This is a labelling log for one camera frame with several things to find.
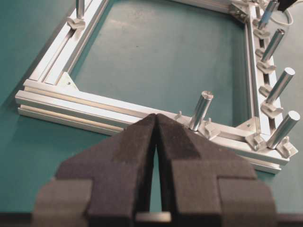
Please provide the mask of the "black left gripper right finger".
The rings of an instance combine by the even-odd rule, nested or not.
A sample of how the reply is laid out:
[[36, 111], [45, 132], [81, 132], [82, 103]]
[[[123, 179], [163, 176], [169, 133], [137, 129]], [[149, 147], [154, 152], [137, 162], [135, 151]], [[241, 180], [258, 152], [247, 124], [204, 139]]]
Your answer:
[[162, 206], [176, 227], [275, 227], [271, 190], [235, 152], [157, 115]]

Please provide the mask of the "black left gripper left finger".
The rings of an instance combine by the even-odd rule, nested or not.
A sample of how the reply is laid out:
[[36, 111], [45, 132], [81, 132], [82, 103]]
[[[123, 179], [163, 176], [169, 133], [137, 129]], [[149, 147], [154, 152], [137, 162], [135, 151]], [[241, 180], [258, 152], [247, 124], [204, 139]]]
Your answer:
[[150, 205], [155, 123], [150, 114], [61, 162], [36, 196], [31, 226], [133, 226]]

